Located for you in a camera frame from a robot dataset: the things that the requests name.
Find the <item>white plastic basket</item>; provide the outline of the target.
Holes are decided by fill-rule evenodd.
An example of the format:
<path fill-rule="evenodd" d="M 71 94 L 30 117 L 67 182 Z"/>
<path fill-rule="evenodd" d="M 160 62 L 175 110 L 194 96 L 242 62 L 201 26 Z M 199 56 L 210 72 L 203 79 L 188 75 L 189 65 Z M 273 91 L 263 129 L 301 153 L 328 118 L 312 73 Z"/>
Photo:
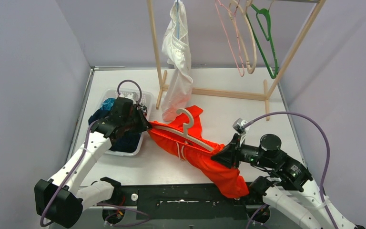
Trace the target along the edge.
<path fill-rule="evenodd" d="M 106 154 L 136 155 L 143 141 L 143 132 L 150 129 L 149 118 L 153 105 L 150 92 L 133 89 L 108 89 L 96 112 L 89 118 L 91 132 L 110 139 Z"/>

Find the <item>pink hanger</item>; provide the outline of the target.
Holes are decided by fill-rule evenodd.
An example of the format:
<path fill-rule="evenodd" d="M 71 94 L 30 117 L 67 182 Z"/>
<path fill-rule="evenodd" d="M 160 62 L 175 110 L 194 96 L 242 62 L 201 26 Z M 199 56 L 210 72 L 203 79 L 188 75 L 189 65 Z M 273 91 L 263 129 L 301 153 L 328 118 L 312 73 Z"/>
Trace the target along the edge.
<path fill-rule="evenodd" d="M 243 77 L 245 74 L 245 66 L 244 61 L 242 58 L 242 48 L 240 45 L 240 38 L 239 38 L 239 29 L 237 26 L 236 21 L 236 15 L 238 10 L 238 3 L 233 3 L 233 6 L 229 6 L 224 4 L 221 0 L 215 0 L 214 5 L 216 8 L 216 12 L 218 15 L 218 18 L 220 20 L 223 32 L 226 37 L 226 41 L 229 47 L 229 50 L 231 52 L 234 65 L 238 70 L 239 76 Z M 223 12 L 226 12 L 229 21 L 231 22 L 231 25 L 233 26 L 234 33 L 229 33 L 227 29 L 227 25 L 225 24 L 223 20 Z"/>

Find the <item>wooden hanger orange shorts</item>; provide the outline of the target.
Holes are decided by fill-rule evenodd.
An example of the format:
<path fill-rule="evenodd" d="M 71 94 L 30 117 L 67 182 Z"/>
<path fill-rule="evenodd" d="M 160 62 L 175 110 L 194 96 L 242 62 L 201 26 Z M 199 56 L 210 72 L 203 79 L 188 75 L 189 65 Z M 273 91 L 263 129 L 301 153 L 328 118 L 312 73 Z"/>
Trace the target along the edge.
<path fill-rule="evenodd" d="M 188 129 L 193 127 L 194 125 L 194 117 L 193 115 L 185 108 L 179 108 L 177 109 L 177 113 L 178 114 L 184 114 L 186 115 L 186 117 L 188 118 L 188 122 L 187 123 L 183 123 L 183 130 L 177 130 L 171 127 L 167 127 L 167 126 L 162 126 L 162 125 L 153 125 L 153 129 L 160 129 L 160 130 L 165 130 L 168 131 L 170 133 L 173 133 L 177 136 L 180 136 L 184 139 L 186 139 L 188 142 L 193 142 L 201 147 L 203 147 L 204 149 L 212 152 L 213 148 L 211 146 L 209 146 L 208 144 L 204 143 L 203 141 L 191 136 L 188 134 Z"/>

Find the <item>blue patterned shorts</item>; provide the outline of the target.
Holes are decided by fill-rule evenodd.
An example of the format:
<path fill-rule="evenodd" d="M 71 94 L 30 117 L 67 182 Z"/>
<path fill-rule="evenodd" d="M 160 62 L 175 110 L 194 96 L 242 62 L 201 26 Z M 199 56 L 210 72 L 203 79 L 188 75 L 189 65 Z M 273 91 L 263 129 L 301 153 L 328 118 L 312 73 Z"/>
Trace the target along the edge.
<path fill-rule="evenodd" d="M 115 98 L 108 98 L 104 100 L 100 106 L 101 110 L 110 111 L 114 105 Z"/>

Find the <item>green hanger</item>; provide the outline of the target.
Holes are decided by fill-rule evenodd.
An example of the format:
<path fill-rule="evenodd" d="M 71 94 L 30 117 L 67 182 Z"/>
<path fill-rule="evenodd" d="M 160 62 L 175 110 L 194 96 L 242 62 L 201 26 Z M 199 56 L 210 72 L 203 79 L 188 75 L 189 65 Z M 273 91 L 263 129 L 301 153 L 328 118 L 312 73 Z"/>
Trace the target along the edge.
<path fill-rule="evenodd" d="M 256 47 L 258 48 L 260 55 L 262 57 L 262 60 L 265 64 L 265 67 L 267 68 L 267 71 L 271 77 L 271 79 L 276 79 L 278 73 L 279 73 L 279 64 L 278 64 L 278 59 L 276 56 L 276 52 L 275 52 L 275 44 L 272 38 L 272 32 L 271 32 L 271 28 L 272 28 L 272 22 L 271 22 L 271 15 L 270 15 L 270 10 L 266 9 L 266 8 L 258 8 L 256 5 L 254 5 L 253 3 L 250 4 L 251 9 L 255 12 L 255 17 L 256 20 L 258 22 L 259 28 L 264 36 L 264 39 L 269 43 L 270 45 L 270 49 L 271 49 L 271 53 L 272 53 L 272 58 L 273 58 L 273 67 L 270 66 L 269 61 L 267 60 L 267 57 L 262 49 L 262 46 L 257 38 L 257 35 L 255 33 L 255 29 L 252 26 L 251 20 L 250 20 L 250 16 L 249 13 L 247 12 L 245 14 L 247 21 L 249 22 L 249 25 L 252 29 L 252 34 L 254 36 L 254 41 L 256 44 Z"/>

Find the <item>camouflage orange black shorts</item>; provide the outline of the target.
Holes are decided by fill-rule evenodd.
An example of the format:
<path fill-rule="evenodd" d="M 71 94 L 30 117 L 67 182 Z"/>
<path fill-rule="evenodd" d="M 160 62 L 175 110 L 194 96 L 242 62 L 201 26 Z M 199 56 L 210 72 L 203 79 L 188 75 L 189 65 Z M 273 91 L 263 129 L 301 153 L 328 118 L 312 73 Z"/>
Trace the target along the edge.
<path fill-rule="evenodd" d="M 148 114 L 148 107 L 145 104 L 143 104 L 142 102 L 139 102 L 138 107 L 142 111 L 143 116 L 146 118 L 147 114 Z"/>

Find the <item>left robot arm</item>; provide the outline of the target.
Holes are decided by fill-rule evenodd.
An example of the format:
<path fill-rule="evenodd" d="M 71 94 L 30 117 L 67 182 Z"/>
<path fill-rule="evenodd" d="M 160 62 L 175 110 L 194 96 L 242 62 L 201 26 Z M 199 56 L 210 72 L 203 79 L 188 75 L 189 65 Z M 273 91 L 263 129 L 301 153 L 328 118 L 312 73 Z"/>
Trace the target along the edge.
<path fill-rule="evenodd" d="M 40 226 L 56 223 L 68 229 L 88 208 L 106 200 L 111 204 L 119 202 L 122 190 L 116 181 L 104 177 L 84 188 L 80 187 L 81 183 L 125 133 L 142 133 L 151 127 L 139 101 L 116 98 L 107 115 L 89 125 L 83 144 L 69 161 L 48 180 L 36 183 L 34 195 Z"/>

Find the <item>wooden hanger navy shorts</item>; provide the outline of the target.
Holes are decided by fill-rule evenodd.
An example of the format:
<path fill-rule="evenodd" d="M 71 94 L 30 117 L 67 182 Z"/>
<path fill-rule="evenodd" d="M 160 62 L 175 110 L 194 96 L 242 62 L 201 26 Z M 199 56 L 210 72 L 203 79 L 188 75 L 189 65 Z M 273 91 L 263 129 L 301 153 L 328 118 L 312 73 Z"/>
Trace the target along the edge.
<path fill-rule="evenodd" d="M 231 0 L 229 1 L 228 5 L 228 9 L 233 10 L 233 12 L 229 12 L 228 15 L 235 29 L 236 39 L 238 42 L 239 59 L 242 66 L 242 72 L 239 67 L 238 69 L 241 76 L 244 76 L 245 71 L 248 74 L 253 74 L 257 65 L 257 50 L 256 50 L 254 31 L 246 16 L 247 10 L 252 5 L 252 3 L 253 0 L 246 0 L 244 6 L 241 6 L 239 0 Z M 249 35 L 250 39 L 249 46 L 247 46 L 247 44 L 245 43 L 242 34 L 240 32 L 240 29 L 237 26 L 236 18 L 238 15 L 240 16 L 241 19 L 244 20 L 244 23 L 246 25 L 247 30 L 246 33 Z"/>

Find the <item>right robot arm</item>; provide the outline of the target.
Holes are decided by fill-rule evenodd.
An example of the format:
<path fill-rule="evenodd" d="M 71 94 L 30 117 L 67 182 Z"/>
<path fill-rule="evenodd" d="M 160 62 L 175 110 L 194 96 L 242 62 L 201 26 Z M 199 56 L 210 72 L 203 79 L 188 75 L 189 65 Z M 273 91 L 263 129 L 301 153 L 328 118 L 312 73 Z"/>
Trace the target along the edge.
<path fill-rule="evenodd" d="M 342 215 L 328 196 L 320 194 L 309 170 L 282 151 L 281 144 L 278 136 L 266 134 L 259 146 L 250 146 L 235 134 L 211 159 L 227 168 L 245 162 L 266 172 L 269 177 L 259 176 L 250 184 L 249 198 L 275 208 L 303 229 L 361 229 Z"/>

